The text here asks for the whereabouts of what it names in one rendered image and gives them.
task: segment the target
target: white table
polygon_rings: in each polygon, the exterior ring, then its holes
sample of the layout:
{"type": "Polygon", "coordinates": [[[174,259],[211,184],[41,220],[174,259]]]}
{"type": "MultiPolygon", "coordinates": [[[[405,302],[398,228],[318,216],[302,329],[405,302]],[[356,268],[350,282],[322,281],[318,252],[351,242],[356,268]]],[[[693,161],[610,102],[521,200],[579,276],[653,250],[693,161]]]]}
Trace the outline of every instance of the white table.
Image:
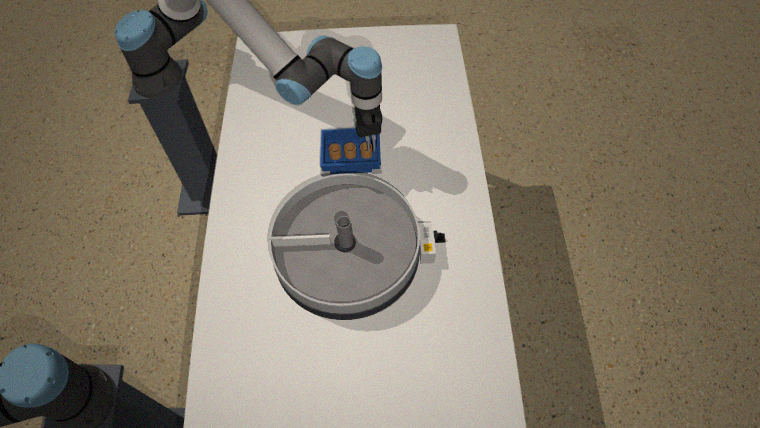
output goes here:
{"type": "Polygon", "coordinates": [[[320,130],[353,126],[333,77],[282,101],[238,40],[206,231],[185,427],[523,427],[509,311],[455,25],[288,32],[383,61],[382,173],[447,238],[389,308],[336,321],[299,307],[270,260],[282,198],[320,174],[320,130]]]}

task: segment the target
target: brown floor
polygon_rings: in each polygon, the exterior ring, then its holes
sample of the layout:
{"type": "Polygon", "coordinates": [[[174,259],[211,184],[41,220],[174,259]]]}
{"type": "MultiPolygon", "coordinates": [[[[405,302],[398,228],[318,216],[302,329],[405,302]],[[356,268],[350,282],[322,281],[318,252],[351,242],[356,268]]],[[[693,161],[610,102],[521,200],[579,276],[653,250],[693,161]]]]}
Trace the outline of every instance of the brown floor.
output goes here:
{"type": "MultiPolygon", "coordinates": [[[[458,24],[529,427],[760,425],[760,4],[544,3],[256,5],[458,24]]],[[[113,36],[154,4],[3,4],[0,358],[122,364],[183,407],[206,219],[176,216],[113,36]]],[[[215,143],[233,51],[215,12],[171,50],[215,143]]]]}

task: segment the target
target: blue tray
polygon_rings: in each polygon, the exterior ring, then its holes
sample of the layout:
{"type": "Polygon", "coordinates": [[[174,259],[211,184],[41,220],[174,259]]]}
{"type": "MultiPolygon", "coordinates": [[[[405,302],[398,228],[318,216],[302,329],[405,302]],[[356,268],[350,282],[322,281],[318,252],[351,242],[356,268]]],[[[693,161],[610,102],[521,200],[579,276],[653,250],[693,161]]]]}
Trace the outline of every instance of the blue tray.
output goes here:
{"type": "Polygon", "coordinates": [[[364,137],[360,137],[354,128],[323,129],[322,146],[319,157],[319,165],[322,167],[322,171],[337,174],[349,172],[372,172],[372,170],[380,169],[380,136],[377,136],[377,140],[375,141],[375,151],[372,152],[372,156],[366,159],[362,157],[359,150],[361,144],[365,141],[364,137]],[[356,157],[353,159],[346,158],[345,145],[347,143],[354,143],[356,145],[356,157]],[[330,158],[329,147],[332,144],[340,145],[341,157],[338,160],[332,160],[332,158],[330,158]]]}

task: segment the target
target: blue joint cap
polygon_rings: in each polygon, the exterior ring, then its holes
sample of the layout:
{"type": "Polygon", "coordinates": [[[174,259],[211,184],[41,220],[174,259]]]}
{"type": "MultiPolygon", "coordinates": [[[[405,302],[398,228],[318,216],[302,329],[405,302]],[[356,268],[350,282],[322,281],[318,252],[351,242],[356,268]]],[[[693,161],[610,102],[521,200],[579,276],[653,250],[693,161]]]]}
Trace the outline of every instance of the blue joint cap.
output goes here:
{"type": "Polygon", "coordinates": [[[380,75],[383,64],[376,50],[360,46],[348,53],[348,68],[363,79],[374,79],[380,75]]]}
{"type": "Polygon", "coordinates": [[[318,41],[320,41],[322,39],[326,39],[326,38],[327,38],[327,36],[317,36],[317,37],[315,37],[314,40],[311,41],[311,44],[309,45],[309,49],[306,50],[306,55],[308,55],[309,52],[311,52],[311,48],[313,48],[314,45],[316,45],[318,41]]]}
{"type": "Polygon", "coordinates": [[[116,42],[123,51],[142,47],[153,35],[156,21],[147,10],[130,12],[116,24],[116,42]]]}
{"type": "Polygon", "coordinates": [[[203,19],[201,19],[201,23],[203,23],[208,16],[208,8],[206,7],[206,2],[203,0],[201,0],[201,8],[203,8],[203,19]]]}
{"type": "Polygon", "coordinates": [[[301,105],[311,97],[311,92],[304,85],[290,79],[280,79],[274,87],[291,104],[301,105]]]}
{"type": "Polygon", "coordinates": [[[61,354],[30,343],[11,351],[0,366],[0,394],[17,407],[39,407],[61,394],[69,366],[61,354]]]}

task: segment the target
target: circular tray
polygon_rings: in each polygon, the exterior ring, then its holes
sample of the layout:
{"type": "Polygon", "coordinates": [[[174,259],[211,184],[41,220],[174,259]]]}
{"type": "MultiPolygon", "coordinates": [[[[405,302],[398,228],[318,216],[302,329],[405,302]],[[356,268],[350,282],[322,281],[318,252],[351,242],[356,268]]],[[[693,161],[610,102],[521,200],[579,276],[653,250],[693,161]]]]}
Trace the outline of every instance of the circular tray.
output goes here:
{"type": "Polygon", "coordinates": [[[280,203],[269,250],[285,291],[306,309],[331,318],[382,310],[417,270],[420,223],[404,196],[369,174],[317,177],[280,203]],[[347,215],[356,244],[339,251],[336,215],[347,215]]]}

